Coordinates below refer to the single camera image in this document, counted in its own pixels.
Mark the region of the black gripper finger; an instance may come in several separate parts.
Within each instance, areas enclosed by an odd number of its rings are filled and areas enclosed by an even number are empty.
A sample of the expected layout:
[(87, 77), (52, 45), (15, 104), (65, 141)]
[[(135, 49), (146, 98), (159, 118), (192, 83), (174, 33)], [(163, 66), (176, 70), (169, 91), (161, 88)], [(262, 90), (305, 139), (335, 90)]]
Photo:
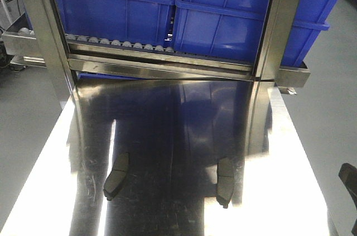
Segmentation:
[(356, 167), (343, 163), (338, 174), (356, 206)]

